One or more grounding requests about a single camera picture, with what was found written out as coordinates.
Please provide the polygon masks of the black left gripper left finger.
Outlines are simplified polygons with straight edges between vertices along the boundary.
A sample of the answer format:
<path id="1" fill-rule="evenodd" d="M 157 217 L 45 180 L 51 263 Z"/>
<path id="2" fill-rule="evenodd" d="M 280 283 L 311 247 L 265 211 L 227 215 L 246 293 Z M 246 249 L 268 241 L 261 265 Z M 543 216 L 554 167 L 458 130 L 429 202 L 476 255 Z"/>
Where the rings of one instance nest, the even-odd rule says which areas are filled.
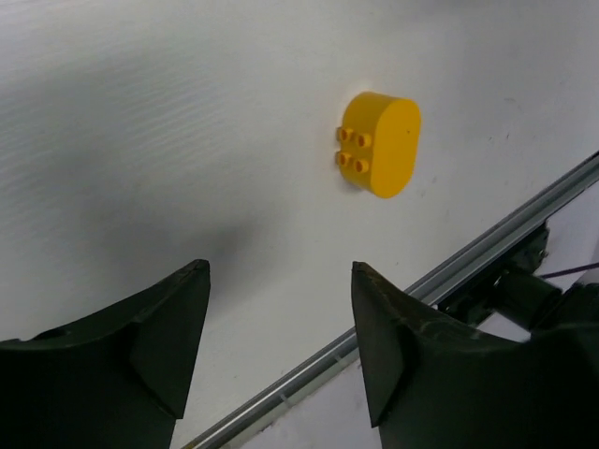
<path id="1" fill-rule="evenodd" d="M 77 321 L 3 341 L 2 446 L 169 447 L 210 290 L 210 265 L 199 259 Z"/>

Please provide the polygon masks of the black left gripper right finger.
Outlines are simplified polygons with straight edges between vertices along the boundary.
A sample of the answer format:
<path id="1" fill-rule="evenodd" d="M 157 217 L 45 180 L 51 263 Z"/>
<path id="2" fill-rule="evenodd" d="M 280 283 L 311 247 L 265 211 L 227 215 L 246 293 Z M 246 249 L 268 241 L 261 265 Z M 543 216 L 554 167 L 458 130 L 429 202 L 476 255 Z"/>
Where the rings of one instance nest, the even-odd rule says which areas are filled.
<path id="1" fill-rule="evenodd" d="M 371 424 L 386 448 L 594 448 L 598 322 L 482 332 L 363 262 L 351 297 Z"/>

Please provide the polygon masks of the yellow rounded lego brick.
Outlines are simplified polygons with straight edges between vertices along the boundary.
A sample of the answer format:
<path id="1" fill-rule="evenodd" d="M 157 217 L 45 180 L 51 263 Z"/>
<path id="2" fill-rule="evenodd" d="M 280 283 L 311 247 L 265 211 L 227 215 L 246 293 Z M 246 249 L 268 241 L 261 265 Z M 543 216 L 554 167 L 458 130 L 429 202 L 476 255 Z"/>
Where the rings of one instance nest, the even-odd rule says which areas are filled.
<path id="1" fill-rule="evenodd" d="M 335 162 L 341 175 L 380 198 L 396 196 L 412 178 L 420 128 L 415 101 L 375 92 L 358 94 L 336 130 Z"/>

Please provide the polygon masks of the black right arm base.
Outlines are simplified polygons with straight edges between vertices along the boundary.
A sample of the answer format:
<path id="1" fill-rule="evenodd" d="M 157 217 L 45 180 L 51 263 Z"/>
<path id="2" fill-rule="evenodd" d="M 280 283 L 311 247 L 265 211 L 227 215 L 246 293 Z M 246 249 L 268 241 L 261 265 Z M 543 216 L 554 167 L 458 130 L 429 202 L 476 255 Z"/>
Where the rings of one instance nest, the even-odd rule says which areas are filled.
<path id="1" fill-rule="evenodd" d="M 497 312 L 529 331 L 598 322 L 598 284 L 577 282 L 564 290 L 551 280 L 598 268 L 596 262 L 537 275 L 546 257 L 546 224 L 509 249 L 471 280 L 437 304 L 437 309 L 468 325 L 478 326 Z"/>

